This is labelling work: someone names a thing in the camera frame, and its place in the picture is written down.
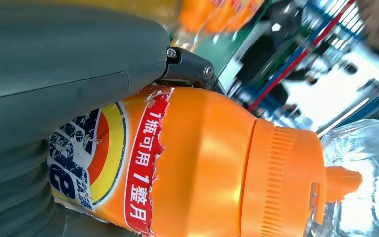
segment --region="gray machine part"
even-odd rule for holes
[[[160,25],[125,14],[0,5],[0,237],[122,236],[54,203],[45,139],[161,77],[168,45]]]

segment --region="bottle label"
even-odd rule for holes
[[[233,7],[233,10],[236,13],[238,13],[243,9],[244,1],[242,1],[242,0],[231,0],[230,4]]]
[[[56,202],[149,235],[161,122],[172,91],[150,86],[57,129],[47,158]]]
[[[212,0],[216,7],[222,7],[225,4],[225,0]]]
[[[250,11],[252,14],[255,14],[255,12],[259,9],[259,7],[261,6],[262,3],[263,3],[262,0],[259,0],[259,1],[251,1],[250,3],[248,3],[248,9],[249,9],[249,11]]]

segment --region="bolt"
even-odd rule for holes
[[[210,78],[214,73],[213,67],[211,65],[207,65],[204,68],[204,76],[206,78]]]
[[[169,48],[167,51],[166,51],[166,56],[168,58],[176,58],[176,51],[172,48]]]

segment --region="red label strip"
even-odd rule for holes
[[[170,93],[153,97],[146,105],[131,151],[125,184],[124,216],[128,226],[146,236],[150,234],[152,186],[155,156],[162,152],[160,122],[165,116]]]

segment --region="blurred orange bottle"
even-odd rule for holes
[[[324,167],[315,133],[188,87],[149,86],[62,126],[49,145],[59,202],[153,237],[302,237],[327,200],[361,183]]]
[[[206,32],[209,34],[220,33],[230,19],[243,8],[243,0],[225,0],[223,6],[207,22]]]
[[[264,0],[250,0],[226,25],[226,32],[237,32],[255,15]]]
[[[205,24],[223,7],[224,0],[183,0],[179,22],[181,27],[174,33],[171,47],[194,52],[204,39]]]

